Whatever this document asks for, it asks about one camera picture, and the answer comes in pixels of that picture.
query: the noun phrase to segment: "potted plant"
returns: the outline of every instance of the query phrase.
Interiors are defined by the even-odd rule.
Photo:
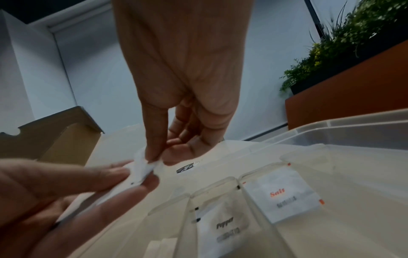
[[[344,7],[309,56],[284,72],[281,91],[297,94],[408,39],[408,0],[361,0],[343,21]]]

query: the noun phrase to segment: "orange label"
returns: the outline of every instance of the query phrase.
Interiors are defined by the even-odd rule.
[[[277,192],[272,192],[271,197],[275,197],[285,192],[285,188],[279,189]]]

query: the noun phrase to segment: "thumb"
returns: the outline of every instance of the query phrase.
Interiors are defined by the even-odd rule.
[[[147,161],[155,161],[166,148],[168,109],[142,102],[142,112],[147,140],[145,158]]]
[[[39,200],[102,191],[125,180],[130,174],[123,167],[85,168],[21,159],[1,161],[0,168]]]

